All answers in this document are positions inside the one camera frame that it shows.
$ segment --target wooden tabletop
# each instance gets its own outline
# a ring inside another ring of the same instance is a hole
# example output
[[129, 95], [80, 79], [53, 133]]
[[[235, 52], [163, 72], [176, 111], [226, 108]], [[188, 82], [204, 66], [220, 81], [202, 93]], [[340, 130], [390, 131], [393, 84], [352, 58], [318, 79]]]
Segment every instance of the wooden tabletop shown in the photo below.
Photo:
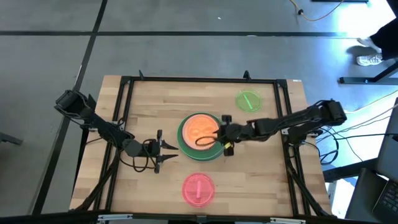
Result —
[[[111, 121], [121, 76], [105, 76], [99, 93], [96, 112]], [[302, 82], [288, 80], [292, 110], [307, 107]], [[245, 113], [235, 105], [235, 96], [241, 90], [254, 90], [263, 98], [262, 108], [255, 113]], [[122, 99], [122, 116], [127, 87]], [[280, 89], [284, 109], [283, 92]], [[126, 130], [138, 141], [154, 138], [158, 129], [164, 139], [178, 147], [177, 128], [188, 115], [206, 112], [216, 117], [232, 115], [233, 122], [244, 124], [254, 118], [276, 118], [274, 89], [272, 85], [257, 83], [199, 83], [199, 82], [134, 82], [131, 107]], [[91, 133], [88, 140], [98, 138]], [[104, 140], [86, 146], [73, 192], [70, 208], [83, 202], [98, 183], [106, 143]], [[160, 174], [147, 169], [135, 172], [131, 167], [119, 165], [118, 178], [111, 210], [131, 213], [174, 213], [245, 216], [292, 216], [289, 187], [282, 152], [280, 134], [266, 142], [242, 142], [235, 145], [235, 155], [220, 156], [211, 162], [197, 162], [182, 151], [162, 150], [162, 154], [178, 154], [165, 161]], [[312, 146], [300, 147], [306, 185], [325, 211], [331, 213], [318, 151]], [[131, 158], [122, 153], [122, 158]], [[136, 159], [144, 165], [144, 159]], [[216, 194], [209, 206], [193, 208], [182, 197], [182, 184], [195, 172], [209, 175]], [[104, 207], [106, 192], [102, 196]], [[303, 213], [299, 188], [296, 186], [298, 207]]]

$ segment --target shoe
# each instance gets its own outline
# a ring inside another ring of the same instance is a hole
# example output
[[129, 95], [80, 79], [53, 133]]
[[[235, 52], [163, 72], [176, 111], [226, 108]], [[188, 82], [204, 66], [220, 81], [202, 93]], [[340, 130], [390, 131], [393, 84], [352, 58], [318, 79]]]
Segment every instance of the shoe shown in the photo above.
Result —
[[363, 46], [371, 47], [373, 48], [377, 53], [381, 53], [381, 48], [376, 46], [376, 44], [373, 43], [372, 39], [370, 37], [367, 38], [358, 38], [356, 39], [360, 44]]
[[378, 65], [382, 61], [383, 59], [380, 53], [367, 55], [367, 56], [359, 56], [356, 58], [356, 62], [360, 66]]

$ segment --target green plate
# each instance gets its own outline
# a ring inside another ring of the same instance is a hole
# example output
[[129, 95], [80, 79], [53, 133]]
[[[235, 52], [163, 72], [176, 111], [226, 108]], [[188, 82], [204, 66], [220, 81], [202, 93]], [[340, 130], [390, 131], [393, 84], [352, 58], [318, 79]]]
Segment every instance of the green plate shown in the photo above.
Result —
[[236, 95], [235, 103], [245, 112], [255, 112], [261, 108], [262, 98], [255, 91], [243, 90]]
[[190, 116], [186, 117], [181, 122], [180, 126], [178, 127], [178, 131], [177, 131], [178, 144], [180, 145], [181, 151], [184, 152], [189, 158], [194, 159], [196, 161], [211, 161], [213, 159], [216, 159], [223, 153], [223, 146], [221, 145], [220, 142], [216, 142], [208, 150], [199, 151], [199, 150], [194, 150], [191, 147], [187, 146], [187, 144], [185, 143], [185, 141], [183, 140], [183, 137], [182, 137], [182, 128], [183, 128], [185, 122], [189, 118], [191, 118], [192, 116], [197, 115], [197, 114], [205, 114], [205, 115], [211, 116], [215, 121], [217, 121], [218, 125], [221, 125], [221, 122], [211, 114], [208, 114], [208, 113], [191, 114]]

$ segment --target orange plate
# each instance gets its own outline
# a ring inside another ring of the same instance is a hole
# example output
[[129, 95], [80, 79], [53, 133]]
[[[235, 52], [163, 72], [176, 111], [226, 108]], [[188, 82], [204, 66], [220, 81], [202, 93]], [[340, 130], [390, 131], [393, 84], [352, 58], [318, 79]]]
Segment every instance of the orange plate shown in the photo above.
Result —
[[[217, 134], [213, 133], [218, 130], [218, 123], [211, 116], [206, 114], [196, 114], [187, 119], [182, 128], [182, 137], [185, 143], [195, 150], [207, 150], [211, 148], [213, 144], [207, 146], [197, 146], [195, 141], [203, 136], [211, 136], [217, 138]], [[212, 138], [205, 138], [200, 140], [198, 143], [206, 144], [214, 141]]]

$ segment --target concrete floor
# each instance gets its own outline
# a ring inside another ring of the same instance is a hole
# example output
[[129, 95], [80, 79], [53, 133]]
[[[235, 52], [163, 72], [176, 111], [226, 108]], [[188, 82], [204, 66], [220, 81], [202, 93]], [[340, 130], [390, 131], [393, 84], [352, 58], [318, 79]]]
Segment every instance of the concrete floor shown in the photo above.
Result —
[[[310, 0], [297, 3], [314, 18], [336, 5]], [[101, 0], [2, 0], [0, 4], [0, 30], [92, 30]], [[347, 32], [362, 36], [393, 18], [385, 0], [344, 3], [318, 22], [296, 17], [288, 0], [113, 0], [100, 30]], [[73, 87], [88, 39], [0, 36], [0, 131], [24, 139], [20, 147], [0, 144], [0, 216], [25, 215], [31, 210], [61, 119], [53, 106], [64, 90]], [[301, 79], [308, 103], [334, 98], [351, 111], [397, 89], [338, 84], [339, 77], [372, 77], [393, 63], [354, 64], [355, 56], [372, 52], [349, 38], [97, 37], [81, 91], [96, 98], [104, 75], [137, 75], [139, 69], [148, 76], [193, 77], [241, 77], [249, 70], [253, 78]], [[349, 118], [353, 124], [359, 119]], [[68, 210], [80, 133], [76, 125], [70, 125], [44, 212]], [[321, 150], [329, 151], [333, 145], [326, 141]], [[377, 155], [379, 148], [369, 150]], [[341, 146], [334, 165], [356, 161], [347, 146]]]

